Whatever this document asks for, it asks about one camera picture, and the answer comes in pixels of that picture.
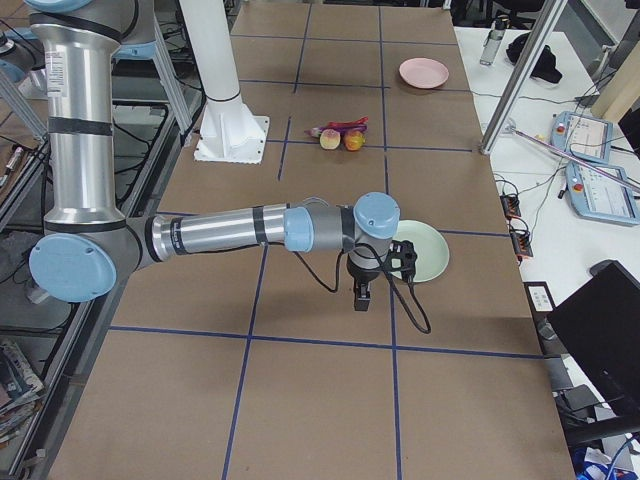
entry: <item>sticker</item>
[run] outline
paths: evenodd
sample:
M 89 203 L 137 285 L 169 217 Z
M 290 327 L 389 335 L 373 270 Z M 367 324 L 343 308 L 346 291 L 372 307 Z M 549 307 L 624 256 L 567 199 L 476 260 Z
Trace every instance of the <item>sticker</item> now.
M 553 311 L 553 305 L 551 305 L 551 300 L 549 300 L 549 295 L 544 287 L 529 287 L 529 294 L 536 312 Z
M 47 96 L 66 97 L 66 58 L 65 52 L 46 52 L 44 60 L 47 67 Z

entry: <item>white desk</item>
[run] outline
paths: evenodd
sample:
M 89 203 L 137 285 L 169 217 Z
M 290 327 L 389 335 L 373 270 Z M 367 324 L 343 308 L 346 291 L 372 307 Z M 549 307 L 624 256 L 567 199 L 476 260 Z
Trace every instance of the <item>white desk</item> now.
M 506 32 L 496 60 L 491 67 L 480 65 L 487 29 L 456 28 L 464 66 L 474 92 L 478 118 L 483 127 L 489 122 L 498 98 L 478 94 L 500 95 L 509 79 L 513 66 L 506 56 L 507 46 L 522 32 Z M 563 33 L 553 33 L 548 45 L 556 55 L 557 68 L 563 74 L 558 85 L 537 79 L 525 83 L 522 96 L 541 97 L 554 101 L 572 100 L 583 95 L 593 85 L 573 47 Z M 521 98 L 511 117 L 518 128 L 531 135 L 548 137 L 553 114 L 573 111 L 575 103 L 554 103 Z M 616 127 L 614 138 L 622 136 Z M 626 139 L 612 143 L 629 148 Z M 627 174 L 640 179 L 640 161 L 634 155 L 611 152 L 611 164 L 625 168 Z M 491 154 L 495 173 L 515 183 L 524 190 L 547 180 L 558 165 L 558 158 L 515 136 L 498 140 Z M 569 201 L 569 195 L 557 198 L 565 185 L 564 171 L 554 179 L 549 198 L 538 215 L 533 234 L 534 258 L 525 260 L 520 267 L 524 281 L 546 281 L 556 303 L 561 303 L 591 277 L 588 269 L 607 258 L 619 260 L 636 278 L 640 278 L 640 228 L 623 227 L 578 217 Z M 536 211 L 543 201 L 547 186 L 522 194 L 520 208 L 530 227 L 535 222 Z

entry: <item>pink plate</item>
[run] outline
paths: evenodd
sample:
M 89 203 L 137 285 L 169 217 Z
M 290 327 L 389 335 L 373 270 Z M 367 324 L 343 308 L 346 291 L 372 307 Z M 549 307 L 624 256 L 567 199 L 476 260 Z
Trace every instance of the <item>pink plate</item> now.
M 449 78 L 449 70 L 430 58 L 410 58 L 400 65 L 400 76 L 417 88 L 435 88 Z

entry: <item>plate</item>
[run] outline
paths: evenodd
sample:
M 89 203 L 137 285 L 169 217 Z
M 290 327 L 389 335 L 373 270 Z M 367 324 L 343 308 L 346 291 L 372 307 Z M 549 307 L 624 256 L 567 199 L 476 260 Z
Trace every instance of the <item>plate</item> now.
M 449 264 L 449 246 L 431 225 L 415 220 L 401 220 L 394 240 L 409 240 L 418 254 L 414 282 L 426 282 L 439 276 Z M 392 272 L 401 278 L 400 272 Z
M 416 88 L 436 88 L 449 78 L 449 70 L 430 58 L 410 58 L 400 65 L 400 76 Z

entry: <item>black monitor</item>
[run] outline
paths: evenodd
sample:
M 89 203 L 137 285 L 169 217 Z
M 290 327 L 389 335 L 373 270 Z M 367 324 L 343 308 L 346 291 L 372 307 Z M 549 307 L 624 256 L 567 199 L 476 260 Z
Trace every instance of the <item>black monitor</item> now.
M 640 413 L 640 282 L 612 262 L 547 318 L 616 415 Z

